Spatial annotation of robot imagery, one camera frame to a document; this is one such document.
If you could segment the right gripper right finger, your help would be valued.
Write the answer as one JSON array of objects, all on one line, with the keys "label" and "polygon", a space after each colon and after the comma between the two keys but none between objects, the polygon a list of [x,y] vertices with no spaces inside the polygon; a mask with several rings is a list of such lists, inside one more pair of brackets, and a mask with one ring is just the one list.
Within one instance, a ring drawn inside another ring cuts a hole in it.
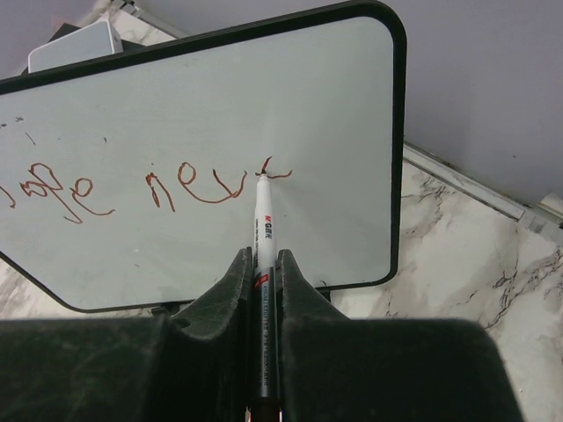
[{"label": "right gripper right finger", "polygon": [[287,421],[519,421],[494,341],[463,319],[351,319],[279,254]]}]

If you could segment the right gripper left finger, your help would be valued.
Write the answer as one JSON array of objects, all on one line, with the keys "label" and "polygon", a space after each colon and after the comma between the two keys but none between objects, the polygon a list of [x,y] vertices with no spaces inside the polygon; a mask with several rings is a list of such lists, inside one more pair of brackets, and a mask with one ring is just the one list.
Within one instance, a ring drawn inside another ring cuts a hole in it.
[{"label": "right gripper left finger", "polygon": [[4,421],[241,421],[252,258],[175,315],[4,321]]}]

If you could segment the white red marker pen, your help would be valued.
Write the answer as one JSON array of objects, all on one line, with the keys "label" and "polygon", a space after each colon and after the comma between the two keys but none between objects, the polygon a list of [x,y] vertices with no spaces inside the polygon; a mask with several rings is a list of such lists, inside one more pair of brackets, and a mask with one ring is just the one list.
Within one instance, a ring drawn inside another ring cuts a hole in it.
[{"label": "white red marker pen", "polygon": [[278,421],[281,393],[278,354],[277,259],[270,177],[261,172],[254,209],[253,279],[249,346],[249,406],[252,421]]}]

